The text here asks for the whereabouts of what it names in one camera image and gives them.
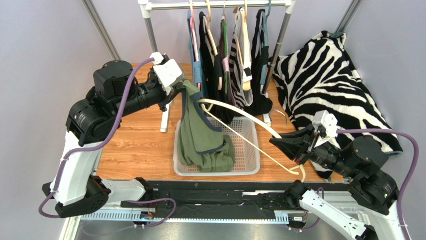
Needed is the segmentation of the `pink plastic hanger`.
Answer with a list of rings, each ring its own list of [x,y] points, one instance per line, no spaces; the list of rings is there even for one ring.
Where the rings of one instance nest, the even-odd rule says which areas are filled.
[[[190,34],[191,34],[190,40],[192,42],[192,52],[193,52],[194,66],[195,66],[193,76],[198,77],[200,75],[200,71],[197,67],[200,60],[199,60],[199,48],[197,43],[196,24],[194,19],[194,8],[193,8],[194,5],[192,0],[189,1],[189,7],[190,7],[189,27],[190,27]]]

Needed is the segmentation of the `cream plastic hanger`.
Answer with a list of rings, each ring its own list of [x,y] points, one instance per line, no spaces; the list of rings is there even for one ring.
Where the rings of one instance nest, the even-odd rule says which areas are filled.
[[[280,135],[272,129],[270,125],[256,117],[252,115],[247,117],[248,114],[237,107],[211,99],[200,99],[197,103],[200,109],[207,114],[208,121],[210,121],[214,127],[222,128],[223,135],[231,138],[235,147],[235,166],[230,171],[226,172],[201,173],[195,171],[192,175],[198,177],[236,177],[257,174],[261,167],[261,157],[264,156],[264,152],[259,146],[256,127],[265,129],[273,137],[281,138]],[[243,115],[243,117],[236,117],[232,123],[223,125],[222,121],[210,112],[213,107],[225,108],[239,113]]]

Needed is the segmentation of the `blue tank top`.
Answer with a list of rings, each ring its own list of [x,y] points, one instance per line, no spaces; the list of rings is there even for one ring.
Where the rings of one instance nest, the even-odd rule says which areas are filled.
[[[195,87],[197,87],[203,94],[204,98],[207,98],[209,96],[208,94],[208,90],[207,90],[207,81],[206,81],[206,77],[204,74],[204,70],[203,70],[203,66],[202,66],[202,58],[201,58],[201,54],[200,54],[200,47],[198,46],[198,40],[197,40],[197,46],[198,46],[198,51],[199,51],[199,63],[198,65],[198,70],[199,70],[199,76],[195,77],[193,76],[193,74],[195,73],[195,65],[194,65],[194,55],[193,55],[193,46],[192,46],[192,41],[191,41],[191,31],[190,31],[190,11],[187,12],[187,25],[188,25],[188,31],[189,31],[189,42],[188,42],[188,48],[189,48],[189,55],[190,55],[190,60],[191,60],[191,68],[192,68],[192,82],[193,85]]]

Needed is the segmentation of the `black tank top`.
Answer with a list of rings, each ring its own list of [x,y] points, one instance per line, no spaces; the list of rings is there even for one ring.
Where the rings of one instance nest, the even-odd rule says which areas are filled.
[[[201,65],[206,79],[207,98],[235,106],[236,101],[231,96],[231,85],[226,80],[223,70],[223,61],[213,37],[209,35],[211,31],[208,30],[208,16],[204,12],[200,12],[199,21],[199,48]]]

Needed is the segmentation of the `green tank top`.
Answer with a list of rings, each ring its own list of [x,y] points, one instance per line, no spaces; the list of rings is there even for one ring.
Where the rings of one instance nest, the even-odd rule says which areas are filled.
[[[203,93],[189,80],[183,82],[182,116],[178,130],[177,154],[184,166],[204,173],[230,172],[236,160],[232,139],[206,117],[198,100]]]

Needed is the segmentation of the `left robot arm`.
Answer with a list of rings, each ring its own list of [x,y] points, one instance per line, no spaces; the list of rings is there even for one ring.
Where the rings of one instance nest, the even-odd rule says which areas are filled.
[[[143,178],[107,180],[94,175],[105,145],[122,118],[158,105],[167,105],[184,91],[185,73],[166,55],[151,57],[148,79],[138,82],[138,67],[114,60],[93,74],[94,87],[75,103],[66,121],[65,147],[54,181],[42,186],[55,200],[56,219],[89,215],[108,204],[140,201],[150,186]]]

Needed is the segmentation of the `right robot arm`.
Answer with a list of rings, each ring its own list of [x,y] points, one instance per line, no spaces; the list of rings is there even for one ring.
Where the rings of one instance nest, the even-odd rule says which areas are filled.
[[[289,159],[302,167],[312,161],[350,180],[347,190],[356,203],[365,209],[370,223],[364,224],[328,203],[300,180],[295,181],[284,193],[290,208],[303,209],[317,215],[334,227],[348,240],[408,240],[410,233],[402,213],[402,199],[410,181],[405,178],[402,186],[382,170],[388,161],[374,133],[394,135],[392,129],[357,129],[358,138],[339,150],[329,143],[329,138],[341,134],[331,133],[323,127],[309,126],[303,130],[280,134],[270,142]]]

